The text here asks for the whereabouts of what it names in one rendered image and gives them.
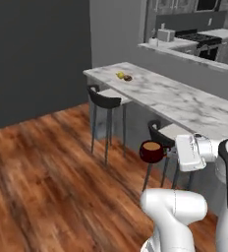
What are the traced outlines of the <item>black stove with oven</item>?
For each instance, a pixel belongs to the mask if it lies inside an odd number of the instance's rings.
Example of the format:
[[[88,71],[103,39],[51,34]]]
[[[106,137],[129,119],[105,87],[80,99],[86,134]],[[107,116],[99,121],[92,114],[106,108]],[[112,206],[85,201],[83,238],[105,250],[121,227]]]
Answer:
[[[175,36],[181,39],[195,41],[197,47],[195,56],[214,61],[222,39],[218,36],[198,33],[197,30],[177,31]]]

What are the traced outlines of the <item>dark red coffee mug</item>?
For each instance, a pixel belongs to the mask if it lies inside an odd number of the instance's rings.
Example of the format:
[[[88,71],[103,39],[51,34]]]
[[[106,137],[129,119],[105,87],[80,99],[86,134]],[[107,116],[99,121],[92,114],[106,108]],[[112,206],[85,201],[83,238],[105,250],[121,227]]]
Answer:
[[[160,143],[144,141],[140,146],[140,157],[144,162],[157,163],[165,157],[164,148]]]

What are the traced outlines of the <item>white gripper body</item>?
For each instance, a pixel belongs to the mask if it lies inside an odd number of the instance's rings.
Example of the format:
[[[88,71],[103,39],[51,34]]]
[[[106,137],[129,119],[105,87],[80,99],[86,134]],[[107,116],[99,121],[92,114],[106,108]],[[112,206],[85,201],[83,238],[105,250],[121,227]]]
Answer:
[[[175,146],[181,171],[190,172],[205,168],[206,163],[200,156],[200,140],[204,140],[204,136],[200,134],[176,137]]]

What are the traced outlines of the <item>white toaster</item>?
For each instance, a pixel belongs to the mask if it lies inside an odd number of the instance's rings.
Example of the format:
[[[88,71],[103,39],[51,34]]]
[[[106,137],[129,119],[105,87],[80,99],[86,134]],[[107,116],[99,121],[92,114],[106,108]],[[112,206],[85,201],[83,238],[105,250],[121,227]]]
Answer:
[[[174,40],[175,32],[168,29],[159,29],[157,31],[157,38],[164,42],[171,42]]]

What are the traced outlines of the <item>black bar stool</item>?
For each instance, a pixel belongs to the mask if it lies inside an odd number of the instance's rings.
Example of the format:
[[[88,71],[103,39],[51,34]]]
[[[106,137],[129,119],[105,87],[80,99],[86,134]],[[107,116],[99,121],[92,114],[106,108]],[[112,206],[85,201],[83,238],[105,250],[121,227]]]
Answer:
[[[112,145],[112,111],[121,107],[123,110],[123,156],[126,155],[126,111],[130,100],[112,89],[102,91],[99,85],[88,85],[87,92],[93,104],[91,149],[94,150],[94,139],[96,132],[97,108],[103,108],[107,111],[106,115],[106,134],[105,134],[105,153],[104,161],[108,162],[108,148]]]
[[[164,162],[164,168],[163,168],[163,175],[162,175],[161,185],[160,185],[160,187],[163,187],[169,159],[170,158],[177,159],[177,154],[167,154],[166,149],[175,147],[175,139],[176,139],[177,135],[191,135],[191,133],[188,132],[187,130],[181,128],[180,126],[173,124],[173,123],[162,127],[161,122],[159,120],[150,120],[147,123],[147,127],[148,127],[148,131],[149,131],[149,135],[150,135],[151,140],[153,142],[160,143],[163,146],[164,153],[166,155],[165,162]],[[152,165],[149,164],[148,169],[147,169],[147,174],[145,176],[145,180],[144,180],[144,184],[143,184],[143,190],[146,187],[148,177],[150,175],[151,167],[152,167]],[[173,183],[172,183],[172,189],[175,189],[177,186],[179,171],[180,171],[180,168],[179,168],[179,163],[177,161],[174,179],[173,179]],[[194,181],[194,177],[195,177],[195,172],[193,171],[190,173],[189,182],[188,182],[186,190],[191,189],[192,183]]]

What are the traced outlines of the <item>grey wall cupboards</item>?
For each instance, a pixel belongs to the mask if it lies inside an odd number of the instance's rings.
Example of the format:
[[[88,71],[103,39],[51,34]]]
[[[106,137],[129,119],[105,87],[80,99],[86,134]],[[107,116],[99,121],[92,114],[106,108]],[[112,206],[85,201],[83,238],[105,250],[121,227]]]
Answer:
[[[196,12],[196,0],[146,0],[143,40],[159,29],[176,32],[228,29],[228,0],[220,0],[213,12]]]

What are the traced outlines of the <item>black microwave oven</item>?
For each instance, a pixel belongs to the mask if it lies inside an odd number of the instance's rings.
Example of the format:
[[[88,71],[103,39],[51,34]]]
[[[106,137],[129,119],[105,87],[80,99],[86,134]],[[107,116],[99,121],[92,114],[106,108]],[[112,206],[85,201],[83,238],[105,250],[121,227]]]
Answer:
[[[198,12],[213,12],[220,0],[196,0],[195,11]]]

